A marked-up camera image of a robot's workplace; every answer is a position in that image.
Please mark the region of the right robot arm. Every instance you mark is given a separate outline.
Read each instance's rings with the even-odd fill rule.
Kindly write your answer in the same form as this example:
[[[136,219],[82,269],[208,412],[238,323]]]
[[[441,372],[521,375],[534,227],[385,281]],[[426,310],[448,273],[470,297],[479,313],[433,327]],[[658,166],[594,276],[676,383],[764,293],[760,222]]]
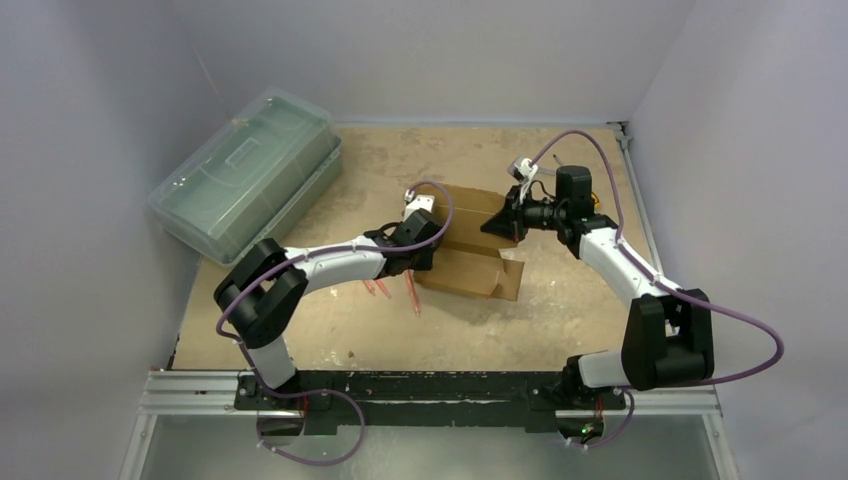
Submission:
[[[706,295],[661,284],[660,273],[631,248],[619,226],[596,212],[590,171],[582,166],[558,168],[555,193],[542,200],[531,194],[537,168],[529,159],[508,172],[517,183],[481,232],[513,241],[523,240],[531,229],[555,232],[629,309],[619,350],[567,360],[561,381],[564,399],[584,407],[600,391],[614,387],[646,391],[709,379],[714,348]]]

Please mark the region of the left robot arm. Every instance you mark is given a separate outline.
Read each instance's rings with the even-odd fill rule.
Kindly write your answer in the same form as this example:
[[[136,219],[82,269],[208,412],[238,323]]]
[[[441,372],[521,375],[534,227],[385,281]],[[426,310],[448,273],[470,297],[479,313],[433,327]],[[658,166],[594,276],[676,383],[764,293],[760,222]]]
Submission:
[[[295,248],[262,240],[214,291],[221,310],[216,331],[245,355],[261,381],[260,397],[272,408],[287,408],[297,399],[298,382],[283,335],[301,300],[343,283],[429,271],[446,230],[419,208],[342,243]]]

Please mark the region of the brown cardboard box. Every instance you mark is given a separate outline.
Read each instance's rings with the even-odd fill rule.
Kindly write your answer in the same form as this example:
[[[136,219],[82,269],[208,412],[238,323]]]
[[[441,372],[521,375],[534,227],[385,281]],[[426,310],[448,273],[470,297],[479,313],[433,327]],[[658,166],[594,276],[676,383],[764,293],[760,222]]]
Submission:
[[[516,301],[524,263],[507,259],[502,252],[517,243],[481,230],[502,209],[504,196],[450,184],[443,190],[423,185],[416,192],[434,197],[433,214],[442,222],[447,220],[448,203],[452,202],[453,217],[434,253],[432,269],[415,272],[415,282],[458,295]]]

